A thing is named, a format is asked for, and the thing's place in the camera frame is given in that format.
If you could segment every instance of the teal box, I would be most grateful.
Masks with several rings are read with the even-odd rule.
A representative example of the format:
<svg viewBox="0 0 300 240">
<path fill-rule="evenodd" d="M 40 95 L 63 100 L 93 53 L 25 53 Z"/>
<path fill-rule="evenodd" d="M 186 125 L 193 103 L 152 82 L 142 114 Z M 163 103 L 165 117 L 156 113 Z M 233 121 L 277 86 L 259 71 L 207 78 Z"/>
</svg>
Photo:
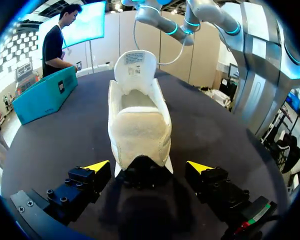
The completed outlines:
<svg viewBox="0 0 300 240">
<path fill-rule="evenodd" d="M 22 125 L 57 112 L 78 85 L 71 66 L 42 78 L 23 92 L 12 104 Z"/>
</svg>

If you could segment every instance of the blue light ring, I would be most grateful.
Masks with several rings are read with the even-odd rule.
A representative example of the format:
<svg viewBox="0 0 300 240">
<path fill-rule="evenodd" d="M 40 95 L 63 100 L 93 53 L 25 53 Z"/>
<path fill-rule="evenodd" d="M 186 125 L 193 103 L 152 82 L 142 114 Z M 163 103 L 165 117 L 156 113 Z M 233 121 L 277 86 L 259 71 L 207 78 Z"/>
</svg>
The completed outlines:
<svg viewBox="0 0 300 240">
<path fill-rule="evenodd" d="M 185 21 L 187 24 L 189 24 L 189 25 L 191 25 L 191 26 L 194 26 L 194 27 L 199 27 L 199 26 L 200 26 L 200 23 L 194 24 L 194 23 L 188 22 L 186 19 L 184 19 L 184 21 Z"/>
<path fill-rule="evenodd" d="M 240 29 L 241 29 L 241 26 L 240 26 L 240 23 L 236 22 L 237 26 L 236 26 L 236 29 L 234 31 L 224 31 L 226 34 L 229 34 L 229 35 L 236 35 L 240 32 Z"/>
<path fill-rule="evenodd" d="M 172 35 L 172 34 L 176 33 L 177 30 L 178 30 L 178 24 L 175 23 L 175 29 L 171 32 L 166 32 L 165 34 Z"/>
<path fill-rule="evenodd" d="M 289 56 L 289 58 L 292 60 L 292 62 L 294 62 L 297 65 L 300 65 L 300 61 L 298 61 L 297 59 L 295 59 L 292 54 L 289 52 L 288 48 L 286 47 L 286 43 L 284 43 L 284 49 L 286 54 Z"/>
</svg>

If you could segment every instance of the shoe label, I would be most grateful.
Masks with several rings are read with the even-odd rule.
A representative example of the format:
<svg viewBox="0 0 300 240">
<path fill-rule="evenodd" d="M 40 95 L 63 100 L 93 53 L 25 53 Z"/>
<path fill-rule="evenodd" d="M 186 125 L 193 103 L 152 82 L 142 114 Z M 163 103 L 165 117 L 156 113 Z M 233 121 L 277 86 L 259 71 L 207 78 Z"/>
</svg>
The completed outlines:
<svg viewBox="0 0 300 240">
<path fill-rule="evenodd" d="M 144 62 L 144 52 L 135 52 L 125 55 L 124 65 L 137 64 Z"/>
</svg>

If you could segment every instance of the white wall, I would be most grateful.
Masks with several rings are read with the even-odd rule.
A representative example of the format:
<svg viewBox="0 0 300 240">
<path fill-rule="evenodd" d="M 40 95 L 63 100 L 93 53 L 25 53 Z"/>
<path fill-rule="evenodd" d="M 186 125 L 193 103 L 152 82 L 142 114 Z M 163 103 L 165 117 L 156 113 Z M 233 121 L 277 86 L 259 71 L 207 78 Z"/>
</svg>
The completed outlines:
<svg viewBox="0 0 300 240">
<path fill-rule="evenodd" d="M 86 44 L 87 42 L 81 42 L 75 45 L 72 45 L 69 47 L 70 54 L 67 48 L 63 49 L 65 52 L 65 55 L 63 57 L 63 60 L 66 62 L 69 62 L 73 65 L 76 65 L 76 63 L 81 62 L 82 63 L 82 68 L 85 69 L 88 67 L 88 62 L 91 62 L 88 60 L 91 58 L 90 54 L 87 56 L 86 54 Z"/>
<path fill-rule="evenodd" d="M 176 22 L 179 26 L 183 24 L 185 18 L 184 16 L 179 14 L 172 15 L 170 12 L 167 11 L 162 11 L 161 15 L 167 19 Z M 170 35 L 167 35 L 164 32 L 162 32 L 160 62 L 168 63 L 174 60 L 178 56 L 181 47 L 182 44 L 179 41 L 175 40 Z M 182 55 L 177 61 L 170 65 L 161 65 L 160 69 L 188 83 L 192 53 L 193 46 L 184 46 Z"/>
<path fill-rule="evenodd" d="M 229 66 L 230 64 L 234 64 L 237 66 L 237 61 L 234 55 L 227 50 L 226 45 L 222 41 L 220 41 L 218 62 L 226 66 Z"/>
<path fill-rule="evenodd" d="M 118 60 L 119 53 L 119 19 L 120 14 L 106 14 L 104 19 L 104 37 L 91 41 L 93 66 Z"/>
<path fill-rule="evenodd" d="M 201 29 L 194 34 L 189 84 L 212 87 L 220 50 L 219 33 L 209 23 L 201 23 Z"/>
<path fill-rule="evenodd" d="M 136 11 L 124 11 L 120 13 L 120 55 L 127 51 L 137 50 L 133 28 Z M 141 50 L 147 50 L 160 57 L 160 31 L 150 25 L 137 22 L 135 25 L 135 40 Z"/>
</svg>

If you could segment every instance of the white sneaker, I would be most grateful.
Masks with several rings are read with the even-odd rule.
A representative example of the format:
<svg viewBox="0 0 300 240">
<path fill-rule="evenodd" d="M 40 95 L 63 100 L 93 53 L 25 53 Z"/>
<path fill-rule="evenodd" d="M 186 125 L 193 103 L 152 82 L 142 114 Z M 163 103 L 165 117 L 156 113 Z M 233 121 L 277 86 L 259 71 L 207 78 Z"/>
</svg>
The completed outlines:
<svg viewBox="0 0 300 240">
<path fill-rule="evenodd" d="M 114 66 L 108 93 L 108 133 L 116 160 L 114 176 L 138 156 L 171 173 L 171 118 L 158 80 L 157 59 L 149 51 L 125 52 Z"/>
</svg>

